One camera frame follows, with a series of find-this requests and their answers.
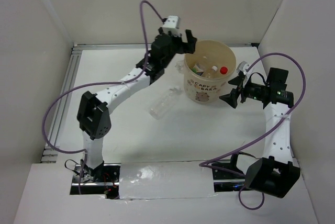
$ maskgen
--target white bucket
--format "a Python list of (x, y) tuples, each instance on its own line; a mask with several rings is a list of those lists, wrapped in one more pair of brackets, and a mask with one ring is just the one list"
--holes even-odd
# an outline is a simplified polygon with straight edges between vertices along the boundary
[[(222, 66), (228, 72), (222, 75), (220, 71), (214, 79), (207, 79), (195, 74), (191, 69), (200, 58), (206, 57), (219, 70)], [(184, 89), (186, 95), (193, 101), (201, 104), (214, 102), (222, 95), (221, 88), (229, 80), (236, 68), (236, 57), (232, 50), (223, 43), (215, 41), (199, 41), (194, 54), (186, 54), (184, 58)]]

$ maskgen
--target plastic bottle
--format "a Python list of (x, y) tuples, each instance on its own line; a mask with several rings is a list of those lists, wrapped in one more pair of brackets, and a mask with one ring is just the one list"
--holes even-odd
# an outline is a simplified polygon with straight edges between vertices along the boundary
[(201, 76), (207, 79), (213, 79), (218, 68), (214, 65), (210, 69), (207, 69)]
[(204, 72), (213, 66), (213, 63), (210, 62), (210, 60), (206, 57), (203, 56), (202, 58), (199, 59), (199, 61), (193, 66), (192, 71), (199, 75), (203, 76)]
[(170, 88), (150, 108), (150, 115), (155, 119), (161, 119), (178, 101), (182, 90), (179, 86)]

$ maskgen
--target wire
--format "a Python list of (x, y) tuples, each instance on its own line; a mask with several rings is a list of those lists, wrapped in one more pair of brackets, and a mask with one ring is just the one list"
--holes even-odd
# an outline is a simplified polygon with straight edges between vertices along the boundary
[[(255, 64), (257, 64), (259, 61), (262, 61), (264, 58), (267, 58), (267, 57), (270, 57), (270, 56), (272, 56), (272, 55), (280, 55), (280, 56), (282, 56), (282, 57), (285, 57), (285, 58), (288, 58), (288, 59), (290, 59), (292, 62), (294, 62), (295, 63), (295, 65), (298, 67), (298, 69), (300, 70), (300, 73), (301, 73), (301, 77), (302, 77), (302, 79), (303, 79), (303, 90), (302, 90), (302, 92), (301, 92), (301, 95), (300, 95), (300, 97), (299, 97), (299, 99), (298, 99), (298, 101), (295, 103), (295, 105), (291, 108), (291, 109), (289, 109), (288, 111), (287, 111), (287, 113), (285, 114), (285, 115), (289, 115), (299, 104), (300, 104), (300, 102), (302, 101), (302, 99), (303, 99), (303, 97), (304, 97), (304, 95), (305, 95), (305, 92), (306, 92), (306, 77), (305, 77), (305, 72), (304, 72), (304, 70), (303, 70), (303, 68), (301, 67), (301, 65), (294, 59), (294, 58), (292, 58), (292, 57), (290, 57), (289, 55), (286, 55), (286, 54), (283, 54), (283, 53), (278, 53), (278, 52), (273, 52), (273, 53), (269, 53), (269, 54), (265, 54), (265, 55), (263, 55), (263, 56), (261, 56), (260, 58), (258, 58), (256, 61), (254, 61), (251, 65), (250, 65), (250, 67), (247, 69), (247, 71), (250, 71), (251, 70), (251, 68), (253, 68), (254, 66), (255, 66)], [(260, 137), (258, 137), (258, 138), (256, 138), (255, 140), (253, 140), (253, 141), (251, 141), (250, 143), (248, 143), (248, 144), (245, 144), (245, 145), (243, 145), (243, 146), (241, 146), (241, 147), (239, 147), (239, 148), (237, 148), (237, 149), (235, 149), (235, 150), (233, 150), (233, 151), (231, 151), (231, 152), (228, 152), (228, 153), (226, 153), (226, 154), (224, 154), (224, 155), (221, 155), (221, 156), (219, 156), (219, 157), (216, 157), (216, 158), (213, 158), (213, 159), (211, 159), (211, 160), (207, 160), (207, 161), (204, 161), (204, 162), (202, 162), (202, 163), (200, 163), (199, 164), (199, 166), (201, 166), (201, 167), (208, 167), (208, 168), (211, 168), (211, 169), (218, 169), (218, 170), (222, 170), (222, 171), (226, 171), (226, 172), (230, 172), (230, 173), (233, 173), (233, 174), (236, 174), (236, 172), (235, 171), (232, 171), (232, 170), (230, 170), (230, 169), (225, 169), (225, 168), (223, 168), (223, 167), (217, 167), (217, 166), (211, 166), (211, 165), (209, 165), (209, 164), (211, 164), (211, 163), (214, 163), (214, 162), (216, 162), (216, 161), (219, 161), (219, 160), (222, 160), (222, 159), (224, 159), (224, 158), (226, 158), (226, 157), (228, 157), (228, 156), (231, 156), (231, 155), (233, 155), (233, 154), (235, 154), (235, 153), (238, 153), (238, 152), (240, 152), (240, 151), (242, 151), (242, 150), (244, 150), (244, 149), (246, 149), (246, 148), (248, 148), (248, 147), (250, 147), (250, 146), (252, 146), (253, 144), (256, 144), (257, 142), (259, 142), (259, 141), (261, 141), (262, 139), (264, 139), (265, 137), (267, 137), (268, 135), (270, 135), (271, 133), (273, 133), (281, 124), (282, 124), (282, 122), (284, 122), (284, 120), (285, 120), (285, 118), (283, 117), (273, 128), (271, 128), (269, 131), (267, 131), (266, 133), (264, 133), (263, 135), (261, 135)]]
[(143, 37), (144, 37), (144, 44), (146, 46), (146, 52), (144, 54), (144, 65), (143, 65), (143, 69), (142, 71), (140, 72), (140, 74), (138, 74), (136, 77), (132, 78), (132, 79), (129, 79), (129, 80), (126, 80), (126, 81), (118, 81), (118, 82), (98, 82), (98, 83), (89, 83), (89, 84), (83, 84), (83, 85), (80, 85), (80, 86), (77, 86), (77, 87), (74, 87), (66, 92), (64, 92), (63, 94), (61, 94), (59, 97), (57, 97), (51, 104), (50, 106), (47, 108), (46, 110), (46, 113), (44, 114), (43, 116), (43, 119), (42, 119), (42, 135), (43, 135), (43, 139), (44, 141), (48, 144), (48, 146), (50, 146), (52, 149), (58, 151), (58, 152), (61, 152), (61, 153), (65, 153), (65, 154), (76, 154), (76, 153), (81, 153), (81, 152), (84, 152), (85, 155), (84, 155), (84, 160), (83, 160), (83, 163), (81, 164), (81, 170), (80, 170), (80, 173), (79, 173), (79, 186), (78, 186), (78, 191), (79, 191), (79, 194), (81, 194), (81, 189), (80, 189), (80, 184), (81, 184), (81, 178), (84, 174), (84, 166), (86, 164), (86, 161), (87, 161), (87, 150), (86, 149), (80, 149), (80, 150), (77, 150), (77, 151), (65, 151), (65, 150), (62, 150), (58, 147), (56, 147), (55, 145), (53, 145), (50, 140), (48, 139), (48, 136), (47, 136), (47, 131), (46, 131), (46, 121), (47, 121), (47, 117), (51, 111), (51, 109), (55, 106), (55, 104), (64, 96), (67, 96), (69, 93), (73, 92), (73, 91), (76, 91), (78, 89), (82, 89), (82, 88), (85, 88), (85, 87), (89, 87), (89, 86), (96, 86), (96, 85), (119, 85), (119, 84), (123, 84), (123, 83), (131, 83), (133, 81), (135, 81), (136, 79), (138, 79), (143, 73), (144, 71), (146, 70), (147, 68), (147, 65), (148, 65), (148, 59), (149, 59), (149, 45), (148, 45), (148, 38), (147, 38), (147, 32), (146, 32), (146, 27), (145, 27), (145, 24), (144, 24), (144, 15), (143, 15), (143, 4), (148, 4), (152, 9), (153, 11), (156, 13), (156, 15), (159, 17), (159, 19), (163, 22), (163, 18), (161, 17), (161, 15), (157, 12), (157, 10), (152, 6), (151, 3), (149, 3), (148, 1), (146, 0), (142, 0), (141, 3), (140, 3), (140, 17), (141, 17), (141, 25), (142, 25), (142, 32), (143, 32)]
[(113, 187), (116, 187), (113, 178), (108, 173), (104, 174), (106, 174), (110, 178), (110, 181), (113, 183)]
[(253, 158), (257, 159), (254, 155), (249, 154), (249, 153), (247, 153), (247, 152), (239, 152), (239, 154), (240, 154), (240, 155), (249, 156), (249, 157), (253, 157)]
[(75, 163), (76, 165), (79, 165), (79, 163), (76, 162), (76, 161), (74, 161), (74, 160), (72, 160), (72, 159), (65, 160), (65, 162), (64, 162), (64, 166), (65, 166), (66, 169), (68, 169), (68, 170), (74, 172), (76, 175), (79, 175), (79, 172), (77, 172), (75, 169), (70, 169), (70, 168), (68, 168), (68, 166), (66, 165), (68, 161), (72, 161), (72, 162)]
[(265, 195), (264, 195), (264, 193), (262, 193), (262, 202), (260, 203), (260, 205), (259, 205), (258, 207), (254, 207), (254, 208), (252, 208), (252, 207), (248, 207), (248, 206), (246, 206), (246, 205), (242, 202), (242, 199), (241, 199), (241, 192), (242, 192), (244, 189), (245, 189), (245, 185), (242, 186), (241, 189), (239, 190), (239, 201), (240, 201), (241, 205), (242, 205), (243, 207), (245, 207), (246, 209), (248, 209), (248, 210), (258, 210), (258, 209), (260, 209), (260, 208), (263, 206), (264, 202), (265, 202)]
[(103, 175), (103, 177), (104, 177), (105, 190), (107, 190), (107, 186), (106, 186), (106, 177), (105, 177), (105, 175)]
[(254, 73), (252, 73), (252, 74), (250, 75), (249, 78), (251, 78), (253, 74), (257, 74), (258, 76), (260, 76), (260, 77), (262, 78), (262, 81), (263, 81), (263, 83), (264, 83), (265, 86), (268, 86), (268, 85), (269, 85), (269, 84), (265, 81), (264, 76), (263, 76), (261, 73), (259, 73), (259, 72), (254, 72)]

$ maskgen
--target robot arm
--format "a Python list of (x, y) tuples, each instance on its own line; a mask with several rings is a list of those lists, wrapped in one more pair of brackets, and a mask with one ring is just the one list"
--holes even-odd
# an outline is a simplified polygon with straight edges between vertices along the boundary
[(300, 168), (293, 166), (289, 141), (290, 115), (287, 111), (293, 107), (293, 93), (286, 91), (287, 70), (270, 68), (265, 85), (251, 82), (252, 70), (242, 62), (238, 76), (228, 83), (236, 85), (230, 94), (221, 96), (233, 108), (237, 99), (259, 100), (263, 103), (266, 119), (266, 132), (271, 130), (283, 117), (284, 122), (265, 138), (263, 157), (249, 166), (245, 175), (245, 186), (248, 189), (283, 198), (300, 177)]
[[(187, 42), (183, 42), (178, 31), (179, 23), (177, 16), (169, 16), (164, 20), (164, 25), (159, 28), (159, 35), (151, 45), (146, 66), (144, 58), (121, 79), (120, 85), (110, 86), (96, 94), (85, 92), (82, 95), (77, 120), (83, 131), (84, 148), (87, 150), (84, 171), (90, 179), (95, 180), (102, 175), (103, 139), (111, 129), (109, 115), (131, 95), (159, 79), (176, 54), (194, 53), (197, 39), (190, 30), (186, 30)], [(132, 82), (126, 82), (138, 76), (144, 67), (141, 76)]]

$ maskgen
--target red bottle cap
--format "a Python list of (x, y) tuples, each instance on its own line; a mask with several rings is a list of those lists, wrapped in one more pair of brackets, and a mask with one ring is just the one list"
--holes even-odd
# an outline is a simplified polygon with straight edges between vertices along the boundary
[(227, 67), (225, 67), (225, 66), (221, 67), (221, 69), (220, 69), (220, 73), (221, 73), (222, 75), (227, 74), (227, 72), (228, 72), (228, 68), (227, 68)]

